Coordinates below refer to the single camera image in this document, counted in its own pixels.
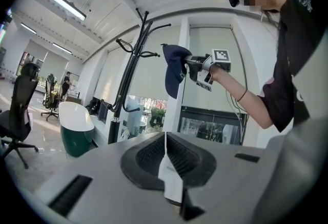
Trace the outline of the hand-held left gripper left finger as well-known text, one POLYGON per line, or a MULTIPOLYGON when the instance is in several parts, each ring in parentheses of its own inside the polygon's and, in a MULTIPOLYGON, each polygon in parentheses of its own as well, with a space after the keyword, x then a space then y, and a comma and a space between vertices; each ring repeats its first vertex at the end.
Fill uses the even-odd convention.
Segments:
POLYGON ((164 190, 158 178, 159 166, 165 156, 165 134, 155 136, 128 149, 120 160, 124 175, 137 187, 145 190, 164 190))

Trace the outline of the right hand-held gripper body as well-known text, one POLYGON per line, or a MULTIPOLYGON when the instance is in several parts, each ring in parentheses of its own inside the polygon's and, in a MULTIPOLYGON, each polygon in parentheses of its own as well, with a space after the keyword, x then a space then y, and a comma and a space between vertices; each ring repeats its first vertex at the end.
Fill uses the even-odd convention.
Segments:
POLYGON ((188 64, 189 77, 196 85, 211 92, 213 81, 210 69, 212 66, 218 66, 226 72, 230 72, 231 58, 228 50, 218 49, 212 49, 212 53, 205 56, 207 59, 203 64, 188 64))

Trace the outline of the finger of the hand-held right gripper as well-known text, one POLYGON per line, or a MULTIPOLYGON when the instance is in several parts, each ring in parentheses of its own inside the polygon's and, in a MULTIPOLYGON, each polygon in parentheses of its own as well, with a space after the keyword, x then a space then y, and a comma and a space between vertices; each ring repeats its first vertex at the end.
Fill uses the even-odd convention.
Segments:
POLYGON ((206 56, 188 55, 184 60, 187 64, 203 64, 206 59, 206 56))

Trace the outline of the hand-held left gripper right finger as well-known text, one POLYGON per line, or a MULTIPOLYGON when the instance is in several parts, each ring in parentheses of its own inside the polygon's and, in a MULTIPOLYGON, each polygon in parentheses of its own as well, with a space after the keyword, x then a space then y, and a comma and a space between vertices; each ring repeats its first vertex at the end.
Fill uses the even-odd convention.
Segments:
POLYGON ((185 188, 204 186, 216 170, 216 159, 207 150, 167 133, 167 155, 185 188))

